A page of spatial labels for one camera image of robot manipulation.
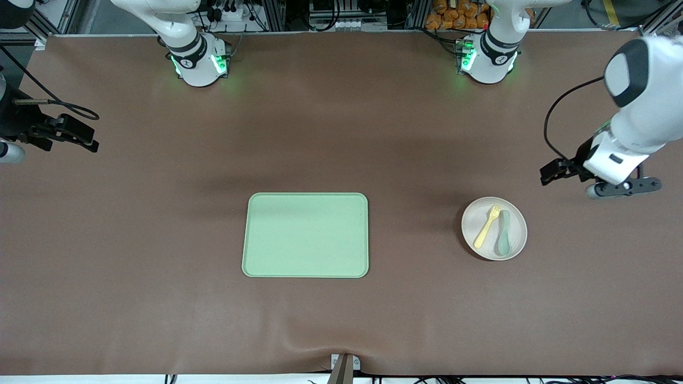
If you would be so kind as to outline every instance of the metal frame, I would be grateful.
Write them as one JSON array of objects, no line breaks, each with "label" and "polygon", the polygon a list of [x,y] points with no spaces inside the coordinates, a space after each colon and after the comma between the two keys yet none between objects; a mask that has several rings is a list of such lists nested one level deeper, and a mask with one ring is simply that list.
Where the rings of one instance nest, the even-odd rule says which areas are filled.
[{"label": "metal frame", "polygon": [[683,20],[683,0],[674,1],[659,16],[643,26],[645,34],[663,34],[673,36],[678,32],[678,23]]},{"label": "metal frame", "polygon": [[424,27],[427,15],[432,10],[431,0],[415,0],[408,10],[406,17],[406,28]]},{"label": "metal frame", "polygon": [[550,13],[553,7],[541,8],[540,12],[536,14],[536,24],[532,27],[534,29],[540,28],[541,24],[546,20],[546,17]]},{"label": "metal frame", "polygon": [[263,0],[266,22],[271,32],[285,30],[285,6],[279,0]]},{"label": "metal frame", "polygon": [[74,13],[80,3],[81,0],[67,0],[58,26],[52,24],[41,11],[36,9],[29,22],[24,26],[26,32],[3,32],[0,33],[0,40],[4,45],[44,46],[48,37],[68,32],[74,20]]}]

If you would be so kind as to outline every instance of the fork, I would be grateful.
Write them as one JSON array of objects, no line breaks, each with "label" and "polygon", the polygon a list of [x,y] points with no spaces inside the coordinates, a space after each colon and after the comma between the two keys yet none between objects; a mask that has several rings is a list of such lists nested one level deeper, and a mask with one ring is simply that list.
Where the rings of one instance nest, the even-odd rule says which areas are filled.
[{"label": "fork", "polygon": [[484,240],[486,239],[486,235],[488,234],[488,230],[491,228],[491,224],[498,219],[498,216],[501,214],[501,206],[496,204],[491,208],[491,211],[488,213],[488,220],[486,221],[486,224],[484,225],[484,228],[482,228],[482,231],[479,232],[479,236],[477,236],[477,239],[474,240],[474,248],[481,248],[482,245],[484,245]]}]

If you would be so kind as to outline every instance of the yellow tape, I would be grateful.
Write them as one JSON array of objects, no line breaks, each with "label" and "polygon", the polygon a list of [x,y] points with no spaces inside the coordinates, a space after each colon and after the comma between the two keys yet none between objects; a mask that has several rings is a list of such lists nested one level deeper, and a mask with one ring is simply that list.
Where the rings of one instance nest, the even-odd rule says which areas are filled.
[{"label": "yellow tape", "polygon": [[612,5],[612,0],[602,0],[604,4],[604,10],[607,12],[607,17],[609,22],[613,25],[619,25],[619,19],[617,18],[617,12],[614,10],[614,5]]}]

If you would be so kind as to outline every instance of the black cable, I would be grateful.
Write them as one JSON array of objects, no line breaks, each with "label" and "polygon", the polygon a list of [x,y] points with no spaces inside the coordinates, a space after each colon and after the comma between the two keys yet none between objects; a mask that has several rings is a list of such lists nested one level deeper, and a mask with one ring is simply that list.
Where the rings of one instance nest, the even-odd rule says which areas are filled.
[{"label": "black cable", "polygon": [[[643,28],[644,28],[644,29],[649,28],[650,25],[652,25],[652,23],[654,23],[654,21],[655,21],[657,18],[659,18],[659,16],[661,16],[661,15],[664,13],[664,11],[667,10],[667,8],[669,7],[669,5],[671,5],[672,3],[673,3],[673,1],[670,1],[667,5],[660,7],[660,8],[659,8],[660,11],[657,12],[657,14],[653,15],[653,16],[650,18],[650,20],[649,20],[648,22],[646,22],[646,23],[643,25]],[[671,16],[674,12],[678,12],[678,10],[677,10],[677,9],[674,9],[674,10],[672,11],[672,13],[669,14],[669,16]]]},{"label": "black cable", "polygon": [[567,92],[563,93],[560,97],[557,98],[557,100],[553,103],[553,105],[550,106],[550,109],[548,110],[548,113],[546,114],[546,120],[545,120],[545,122],[543,123],[543,138],[545,139],[546,144],[548,145],[548,147],[549,147],[551,150],[553,150],[553,152],[555,152],[555,153],[557,154],[557,156],[560,156],[560,157],[562,158],[562,160],[564,160],[564,161],[566,161],[566,162],[568,162],[568,163],[571,163],[571,161],[567,158],[567,156],[565,156],[564,154],[562,154],[562,152],[560,152],[560,151],[559,151],[559,150],[550,142],[550,140],[548,139],[548,121],[550,120],[550,115],[553,113],[553,110],[554,110],[555,107],[559,104],[559,102],[562,101],[562,99],[565,98],[567,95],[569,95],[569,94],[571,94],[572,92],[574,92],[574,91],[576,91],[576,90],[579,90],[579,89],[581,89],[581,88],[583,88],[583,87],[585,87],[585,86],[587,86],[587,85],[591,85],[591,84],[593,84],[593,83],[597,83],[597,82],[599,82],[599,81],[601,81],[601,80],[603,80],[603,79],[604,79],[604,76],[596,77],[596,78],[593,79],[593,80],[586,81],[585,83],[579,84],[579,85],[577,85],[576,87],[573,87],[571,90],[568,90]]},{"label": "black cable", "polygon": [[416,30],[418,30],[418,31],[422,31],[424,34],[426,34],[427,36],[431,37],[431,38],[434,39],[434,40],[438,40],[438,41],[441,41],[441,42],[448,42],[448,43],[451,43],[451,44],[455,44],[455,43],[456,43],[455,40],[447,39],[447,38],[441,38],[441,37],[437,36],[435,33],[432,33],[431,31],[429,31],[428,29],[423,28],[423,27],[413,27],[412,29],[416,29]]},{"label": "black cable", "polygon": [[93,111],[92,109],[82,107],[80,105],[72,104],[70,102],[64,102],[61,100],[48,100],[47,103],[48,104],[54,104],[54,105],[61,105],[62,107],[66,107],[67,109],[69,109],[73,113],[77,113],[86,119],[90,119],[90,120],[99,120],[100,119],[100,115],[98,115],[95,111]]},{"label": "black cable", "polygon": [[598,28],[599,28],[600,26],[598,25],[598,22],[593,18],[593,15],[591,15],[591,11],[588,9],[588,5],[589,5],[590,3],[591,3],[590,0],[581,0],[581,5],[582,5],[583,8],[586,10],[586,16],[588,16],[588,20],[591,21],[591,24],[592,24],[594,27],[598,27]]},{"label": "black cable", "polygon": [[[631,23],[630,25],[626,25],[625,27],[618,27],[618,28],[615,28],[614,30],[621,31],[621,30],[628,29],[628,28],[635,28],[635,27],[642,25],[645,21],[647,21],[649,18],[651,18],[653,16],[654,16],[654,18],[657,18],[657,17],[659,17],[660,14],[662,14],[666,10],[667,7],[669,7],[671,4],[673,4],[674,1],[676,1],[676,0],[670,0],[668,3],[662,5],[661,7],[657,8],[653,12],[650,12],[647,16],[644,16],[643,18],[636,21],[635,23]],[[598,24],[595,21],[595,19],[593,18],[593,16],[591,15],[591,12],[589,9],[590,3],[591,3],[591,0],[582,0],[581,1],[581,5],[586,10],[586,16],[588,16],[588,19],[591,21],[591,24],[593,24],[593,26],[598,27],[598,28],[603,28],[603,25]]]},{"label": "black cable", "polygon": [[436,32],[436,30],[434,30],[434,35],[436,36],[436,40],[437,40],[438,43],[441,45],[441,48],[443,48],[444,51],[450,53],[451,55],[453,55],[453,56],[455,56],[455,57],[461,56],[459,53],[457,53],[457,52],[451,50],[451,49],[446,45],[446,43],[443,42],[443,41],[441,40],[441,38],[438,36],[438,33]]},{"label": "black cable", "polygon": [[553,7],[550,7],[550,9],[548,9],[548,12],[546,12],[546,14],[543,16],[543,18],[541,20],[539,20],[538,23],[536,23],[536,25],[534,26],[535,29],[539,29],[541,27],[541,24],[543,24],[543,22],[548,18],[548,15],[550,14],[550,11],[552,11],[552,10],[553,10]]},{"label": "black cable", "polygon": [[199,21],[201,21],[201,30],[206,32],[206,24],[204,24],[204,16],[201,15],[201,12],[197,11],[197,15],[199,16]]},{"label": "black cable", "polygon": [[[306,4],[306,0],[301,1],[301,4],[304,4],[304,5],[305,5],[305,4]],[[310,30],[310,31],[317,31],[317,32],[325,32],[325,31],[328,31],[328,30],[332,29],[332,27],[334,27],[334,26],[337,24],[337,21],[339,21],[339,17],[342,15],[342,4],[339,2],[339,0],[335,0],[335,5],[337,6],[337,8],[336,8],[336,9],[337,9],[337,16],[335,16],[335,8],[334,8],[334,6],[333,6],[333,7],[332,7],[332,19],[330,20],[330,23],[329,23],[325,28],[323,28],[323,29],[318,29],[318,28],[316,28],[316,27],[313,27],[313,26],[308,22],[308,20],[306,20],[306,15],[310,15],[310,11],[309,11],[309,10],[306,10],[304,7],[301,7],[301,9],[300,9],[300,11],[303,11],[303,12],[301,12],[301,16],[300,16],[301,22],[302,22],[302,23],[304,24],[304,26],[306,26],[306,28],[308,28],[308,30]]]},{"label": "black cable", "polygon": [[176,384],[176,380],[178,379],[177,374],[167,374],[164,376],[164,384]]},{"label": "black cable", "polygon": [[245,4],[247,5],[247,8],[249,9],[249,13],[254,16],[254,20],[256,21],[256,24],[263,29],[263,32],[267,32],[268,28],[266,28],[266,25],[261,21],[260,16],[258,15],[258,12],[256,12],[254,4],[251,2],[251,0],[245,1]]},{"label": "black cable", "polygon": [[10,60],[12,60],[14,65],[18,66],[19,69],[21,69],[21,71],[26,74],[26,76],[28,76],[34,83],[36,83],[36,85],[38,85],[38,87],[40,87],[41,90],[45,91],[46,94],[48,94],[51,98],[54,99],[54,100],[50,100],[48,102],[49,104],[63,105],[66,107],[66,109],[68,109],[69,111],[81,116],[82,118],[86,118],[86,119],[90,119],[90,120],[99,120],[100,119],[100,116],[97,113],[93,112],[92,110],[90,110],[88,108],[81,107],[80,105],[72,104],[70,102],[61,101],[60,98],[58,98],[54,93],[50,92],[50,90],[48,90],[40,81],[38,81],[38,79],[36,79],[29,72],[28,69],[26,69],[23,65],[21,65],[21,63],[16,58],[14,58],[14,56],[12,56],[12,54],[5,48],[4,45],[0,44],[0,50],[2,50],[5,53],[5,55],[7,55],[7,57],[9,57]]}]

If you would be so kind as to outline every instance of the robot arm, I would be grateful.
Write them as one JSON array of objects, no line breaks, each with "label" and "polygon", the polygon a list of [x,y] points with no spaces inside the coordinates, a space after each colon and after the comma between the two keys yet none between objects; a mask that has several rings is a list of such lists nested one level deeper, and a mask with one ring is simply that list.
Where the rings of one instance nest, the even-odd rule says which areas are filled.
[{"label": "robot arm", "polygon": [[228,46],[209,33],[199,33],[187,14],[199,0],[111,0],[147,23],[171,51],[178,76],[195,87],[212,84],[227,76]]},{"label": "robot arm", "polygon": [[[541,183],[579,175],[581,181],[598,181],[587,190],[592,197],[656,191],[659,180],[644,178],[641,163],[683,137],[683,37],[627,42],[607,64],[604,82],[620,110],[572,160],[543,167]],[[636,169],[639,175],[632,178]]]},{"label": "robot arm", "polygon": [[0,0],[0,28],[23,27],[36,9],[36,0]]},{"label": "robot arm", "polygon": [[571,0],[486,0],[493,9],[493,19],[483,34],[469,36],[474,54],[462,63],[462,70],[480,83],[503,80],[512,69],[517,48],[529,30],[527,8],[554,7]]},{"label": "robot arm", "polygon": [[[23,26],[35,8],[34,0],[0,0],[0,28]],[[0,50],[25,71],[1,43]],[[95,131],[92,128],[65,113],[52,118],[43,114],[38,106],[57,101],[61,102],[34,100],[7,84],[0,73],[0,163],[20,163],[24,159],[23,148],[8,141],[29,143],[46,151],[52,148],[53,140],[67,141],[97,152],[99,144],[93,140]]]}]

